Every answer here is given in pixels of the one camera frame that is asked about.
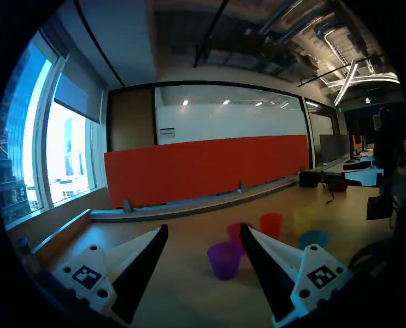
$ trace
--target red panel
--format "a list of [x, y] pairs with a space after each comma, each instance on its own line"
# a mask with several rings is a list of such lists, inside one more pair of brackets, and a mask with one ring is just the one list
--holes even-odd
[[353, 136], [353, 149], [359, 149], [359, 148], [362, 148], [362, 142], [357, 144], [355, 141], [355, 136]]
[[104, 154], [113, 207], [210, 196], [309, 168], [306, 136], [205, 140]]

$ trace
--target desk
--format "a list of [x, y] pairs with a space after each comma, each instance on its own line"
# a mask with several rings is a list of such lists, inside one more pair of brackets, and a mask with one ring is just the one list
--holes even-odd
[[259, 217], [269, 212], [284, 216], [280, 240], [298, 246], [291, 234], [295, 208], [315, 208], [314, 229], [325, 230], [325, 247], [348, 263], [359, 248], [391, 235], [387, 220], [366, 221], [367, 198], [377, 188], [350, 186], [346, 193], [331, 194], [318, 188], [293, 186], [281, 192], [213, 212], [162, 221], [92, 224], [52, 265], [55, 268], [92, 243], [105, 250], [165, 223], [169, 239], [134, 316], [134, 327], [272, 327], [272, 313], [257, 276], [246, 256], [238, 276], [222, 282], [214, 278], [208, 248], [227, 239], [226, 227], [248, 221], [259, 227]]

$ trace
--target skyscraper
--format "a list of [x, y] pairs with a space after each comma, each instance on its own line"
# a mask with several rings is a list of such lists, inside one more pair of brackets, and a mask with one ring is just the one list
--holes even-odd
[[0, 105], [0, 211], [5, 224], [31, 212], [23, 179], [23, 132], [31, 90], [43, 67], [43, 61], [31, 59], [33, 51], [29, 47], [23, 52]]
[[74, 175], [72, 170], [72, 119], [64, 122], [64, 168], [66, 175]]

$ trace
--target purple cup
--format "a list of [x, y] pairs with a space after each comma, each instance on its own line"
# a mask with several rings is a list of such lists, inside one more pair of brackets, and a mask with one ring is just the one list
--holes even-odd
[[213, 245], [207, 251], [213, 273], [219, 280], [233, 279], [239, 270], [241, 246], [231, 242]]

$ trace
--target roller shade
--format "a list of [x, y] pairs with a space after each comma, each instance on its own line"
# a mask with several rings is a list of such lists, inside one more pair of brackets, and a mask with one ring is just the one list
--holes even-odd
[[103, 88], [95, 75], [70, 54], [58, 80], [54, 101], [99, 123]]

